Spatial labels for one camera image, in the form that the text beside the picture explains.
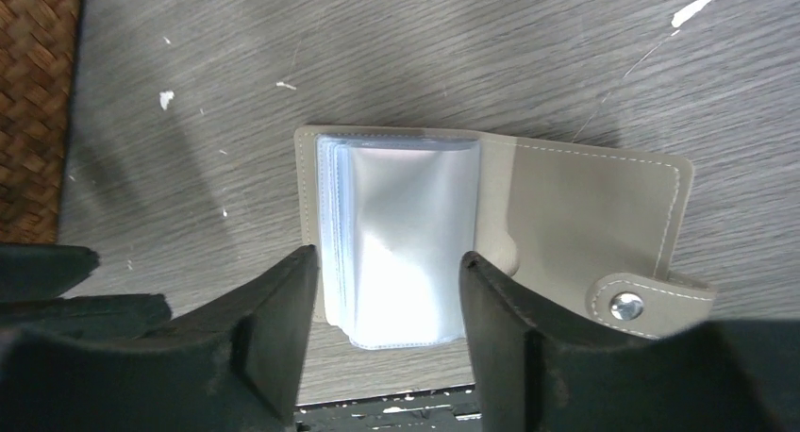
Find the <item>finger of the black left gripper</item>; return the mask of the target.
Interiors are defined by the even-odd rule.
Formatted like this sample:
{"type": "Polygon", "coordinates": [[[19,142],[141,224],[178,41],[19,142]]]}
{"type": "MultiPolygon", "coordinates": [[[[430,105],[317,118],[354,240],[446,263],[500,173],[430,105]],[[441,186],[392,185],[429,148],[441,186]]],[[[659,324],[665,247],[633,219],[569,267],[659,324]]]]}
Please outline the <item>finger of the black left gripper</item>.
{"type": "Polygon", "coordinates": [[[33,328],[75,339],[136,338],[173,313],[162,294],[65,298],[100,266],[82,246],[1,245],[1,328],[33,328]]]}

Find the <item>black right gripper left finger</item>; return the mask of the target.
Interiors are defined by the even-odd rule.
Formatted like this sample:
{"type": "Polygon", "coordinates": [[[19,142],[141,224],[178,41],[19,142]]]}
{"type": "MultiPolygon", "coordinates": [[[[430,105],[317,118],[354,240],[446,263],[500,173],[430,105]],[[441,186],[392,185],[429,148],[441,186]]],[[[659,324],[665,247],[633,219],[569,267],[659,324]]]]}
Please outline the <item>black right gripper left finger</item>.
{"type": "Polygon", "coordinates": [[[80,246],[1,248],[5,431],[293,431],[318,257],[304,245],[181,316],[160,293],[67,297],[80,246]]]}

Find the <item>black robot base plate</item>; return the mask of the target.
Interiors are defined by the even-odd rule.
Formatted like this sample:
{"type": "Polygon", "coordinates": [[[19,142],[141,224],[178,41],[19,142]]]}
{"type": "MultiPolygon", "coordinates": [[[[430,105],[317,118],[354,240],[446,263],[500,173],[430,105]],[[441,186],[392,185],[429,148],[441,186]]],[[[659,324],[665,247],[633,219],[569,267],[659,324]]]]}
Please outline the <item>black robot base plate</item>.
{"type": "Polygon", "coordinates": [[[305,432],[481,431],[475,386],[401,391],[296,408],[294,429],[305,432]]]}

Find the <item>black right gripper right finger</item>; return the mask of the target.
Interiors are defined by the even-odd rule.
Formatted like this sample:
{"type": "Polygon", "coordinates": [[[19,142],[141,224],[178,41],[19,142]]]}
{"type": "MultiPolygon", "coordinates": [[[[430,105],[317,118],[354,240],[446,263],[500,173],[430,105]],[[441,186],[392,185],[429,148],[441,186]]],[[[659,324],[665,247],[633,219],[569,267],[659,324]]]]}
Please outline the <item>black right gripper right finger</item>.
{"type": "Polygon", "coordinates": [[[799,324],[706,321],[649,340],[512,280],[475,252],[459,295],[486,431],[795,431],[799,324]]]}

